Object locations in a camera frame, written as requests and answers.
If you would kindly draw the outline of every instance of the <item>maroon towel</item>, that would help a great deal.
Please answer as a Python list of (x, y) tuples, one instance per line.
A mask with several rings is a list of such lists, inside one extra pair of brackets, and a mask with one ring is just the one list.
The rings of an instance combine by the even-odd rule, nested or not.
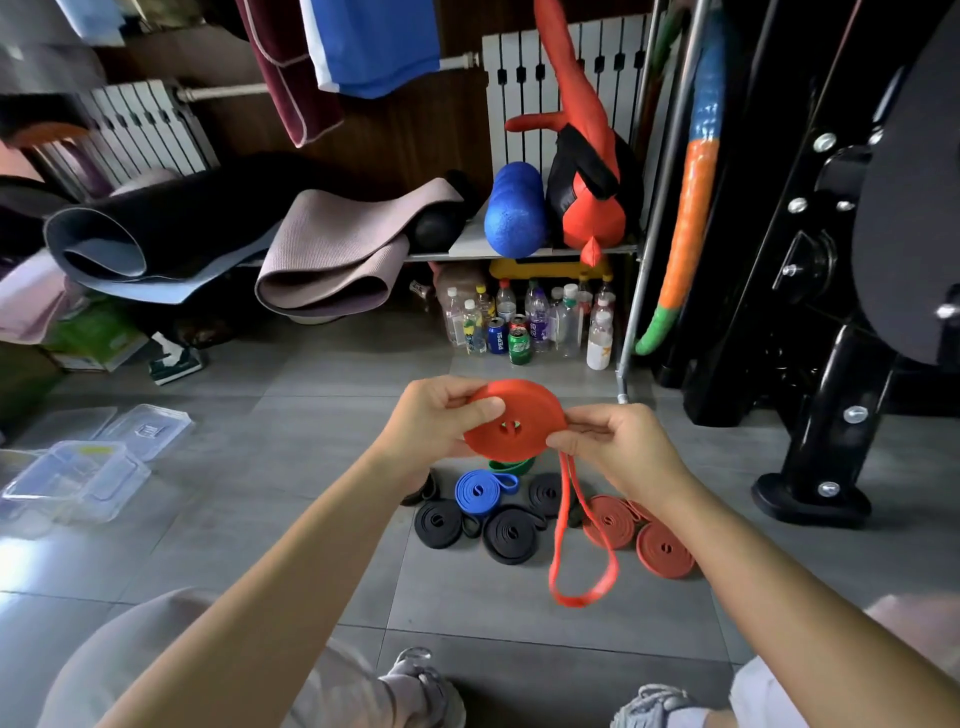
[(344, 120), (336, 94), (320, 91), (299, 0), (236, 0), (277, 113), (298, 147)]

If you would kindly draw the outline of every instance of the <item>metal pole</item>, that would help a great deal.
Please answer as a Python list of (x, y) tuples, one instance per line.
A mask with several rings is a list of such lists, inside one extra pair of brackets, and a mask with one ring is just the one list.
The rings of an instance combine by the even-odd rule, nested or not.
[[(656, 2), (654, 5), (654, 23), (651, 25), (651, 31), (655, 31), (657, 28), (656, 20), (659, 5), (660, 2)], [(630, 319), (627, 322), (627, 330), (623, 335), (623, 351), (620, 352), (620, 363), (616, 368), (616, 400), (620, 404), (627, 404), (630, 401), (627, 395), (627, 374), (630, 372), (630, 357), (634, 352), (636, 327), (640, 321), (640, 309), (643, 306), (643, 297), (647, 290), (647, 280), (650, 278), (650, 266), (653, 265), (654, 253), (657, 251), (657, 239), (660, 237), (660, 225), (663, 223), (666, 196), (670, 189), (670, 175), (675, 166), (674, 159), (680, 147), (680, 138), (684, 133), (686, 101), (690, 96), (697, 61), (700, 59), (700, 48), (703, 43), (704, 26), (707, 24), (709, 5), (710, 0), (697, 0), (697, 4), (693, 8), (693, 20), (690, 23), (686, 52), (680, 68), (680, 86), (677, 89), (677, 98), (673, 99), (673, 109), (670, 112), (666, 148), (664, 150), (666, 154), (662, 156), (660, 167), (657, 170), (655, 197), (650, 222), (647, 226), (646, 241), (643, 244), (643, 258), (640, 260), (640, 272), (636, 277), (634, 299), (630, 306)], [(656, 38), (651, 33), (650, 37), (647, 38), (647, 60), (653, 57), (655, 41)], [(644, 63), (643, 73), (645, 75), (649, 75), (648, 65), (649, 63)], [(645, 83), (645, 78), (641, 77), (641, 84), (643, 83)]]

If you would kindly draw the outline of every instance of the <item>sneaker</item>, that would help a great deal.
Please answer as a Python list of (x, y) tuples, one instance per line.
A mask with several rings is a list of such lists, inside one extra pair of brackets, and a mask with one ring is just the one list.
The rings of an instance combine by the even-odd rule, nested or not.
[(651, 683), (640, 688), (636, 697), (616, 712), (610, 728), (666, 728), (669, 714), (692, 705), (686, 691)]
[(420, 680), (426, 697), (425, 716), (414, 716), (420, 728), (464, 728), (467, 710), (457, 689), (426, 663), (433, 655), (425, 647), (408, 647), (396, 656), (390, 675), (408, 675)]

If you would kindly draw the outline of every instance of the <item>red resistance band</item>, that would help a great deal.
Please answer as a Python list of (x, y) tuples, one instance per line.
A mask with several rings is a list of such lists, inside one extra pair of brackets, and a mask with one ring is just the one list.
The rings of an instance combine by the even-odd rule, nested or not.
[[(518, 462), (536, 457), (546, 449), (547, 435), (566, 429), (566, 416), (560, 401), (550, 390), (527, 379), (501, 379), (481, 387), (470, 401), (486, 397), (500, 397), (507, 405), (499, 420), (480, 425), (464, 433), (464, 440), (477, 454), (499, 462)], [(616, 582), (620, 565), (616, 560), (607, 533), (590, 510), (587, 499), (580, 490), (577, 469), (573, 458), (560, 455), (563, 491), (557, 530), (554, 532), (553, 563), (550, 564), (550, 593), (564, 607), (586, 607), (606, 595)], [(561, 550), (566, 532), (567, 514), (570, 509), (570, 486), (580, 499), (587, 518), (593, 523), (607, 550), (607, 569), (589, 590), (579, 596), (561, 594), (557, 589), (560, 573)]]

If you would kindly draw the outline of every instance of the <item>hanging clothing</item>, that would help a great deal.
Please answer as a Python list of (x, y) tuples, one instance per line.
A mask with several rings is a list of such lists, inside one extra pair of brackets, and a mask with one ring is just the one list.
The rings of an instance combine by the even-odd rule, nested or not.
[(96, 54), (56, 0), (0, 3), (0, 95), (74, 93), (106, 83)]
[(300, 0), (323, 90), (375, 99), (440, 70), (432, 0)]
[(299, 0), (236, 0), (276, 111), (302, 147), (344, 120), (336, 96), (320, 91), (307, 52)]

